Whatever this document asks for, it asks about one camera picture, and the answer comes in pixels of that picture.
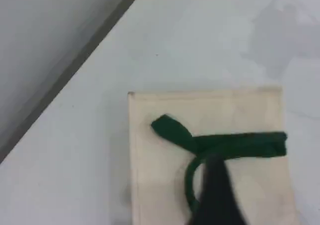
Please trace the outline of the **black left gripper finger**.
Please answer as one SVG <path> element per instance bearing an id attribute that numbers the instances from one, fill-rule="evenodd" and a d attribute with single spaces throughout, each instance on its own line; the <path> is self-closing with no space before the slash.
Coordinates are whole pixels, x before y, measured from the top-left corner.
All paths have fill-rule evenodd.
<path id="1" fill-rule="evenodd" d="M 205 161 L 199 203 L 190 225 L 245 225 L 224 160 L 213 155 Z"/>

